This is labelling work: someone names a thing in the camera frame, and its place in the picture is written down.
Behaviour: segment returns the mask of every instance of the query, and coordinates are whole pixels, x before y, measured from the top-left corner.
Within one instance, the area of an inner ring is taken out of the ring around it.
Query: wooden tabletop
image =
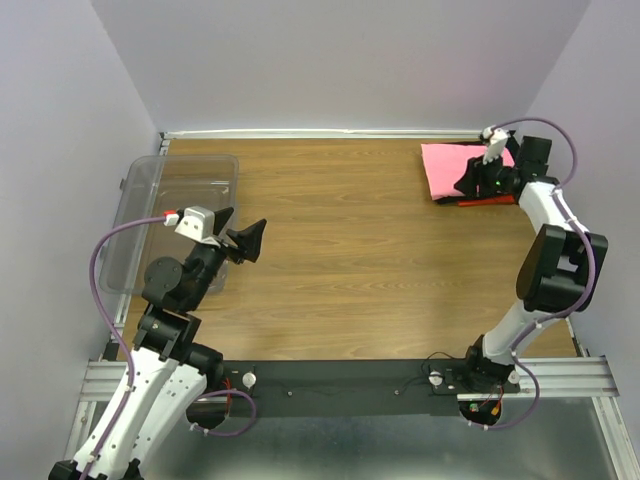
[[[424,142],[173,140],[170,155],[235,155],[236,226],[268,220],[258,262],[201,303],[196,341],[236,360],[464,355],[515,301],[534,232],[517,206],[434,204]],[[129,341],[143,308],[134,298]],[[525,353],[574,355],[564,322]]]

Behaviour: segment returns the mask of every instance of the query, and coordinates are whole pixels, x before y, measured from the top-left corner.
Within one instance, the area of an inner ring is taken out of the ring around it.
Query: folded pink towel
[[[484,155],[486,149],[483,145],[423,144],[422,161],[429,181],[431,199],[464,197],[453,185],[464,175],[467,160]],[[513,158],[507,150],[502,154],[502,159],[505,166],[513,166]]]

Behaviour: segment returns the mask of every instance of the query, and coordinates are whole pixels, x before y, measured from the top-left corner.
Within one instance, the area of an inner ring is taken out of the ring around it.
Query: gray floor
[[[530,400],[509,400],[501,421]],[[590,399],[546,399],[498,432],[426,415],[262,419],[238,438],[178,425],[147,480],[550,480],[616,478]]]

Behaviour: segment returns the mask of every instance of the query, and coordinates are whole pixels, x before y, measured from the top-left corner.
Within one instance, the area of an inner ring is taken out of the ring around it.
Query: clear plastic container
[[[238,160],[231,155],[139,158],[129,169],[115,225],[194,205],[212,211],[236,207],[237,182]],[[227,227],[233,227],[236,217],[237,212]],[[124,231],[106,246],[100,287],[109,293],[140,294],[144,270],[154,258],[182,261],[192,247],[191,240],[162,224]],[[225,262],[209,293],[222,290],[227,272]]]

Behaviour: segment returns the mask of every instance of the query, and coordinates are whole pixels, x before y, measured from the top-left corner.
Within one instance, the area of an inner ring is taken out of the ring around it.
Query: wall
[[[93,0],[156,125],[479,128],[521,115],[588,0]]]
[[[0,478],[31,480],[107,340],[88,259],[157,130],[87,0],[5,2],[0,44]]]
[[[571,133],[580,166],[566,189],[567,200],[592,231],[609,239],[594,301],[575,316],[574,325],[592,355],[606,354],[640,453],[640,162],[634,151],[640,125],[638,18],[640,3],[635,0],[594,1],[529,113],[552,118]],[[549,134],[540,128],[525,131]],[[553,151],[551,173],[562,177],[570,165],[569,150],[558,139]]]

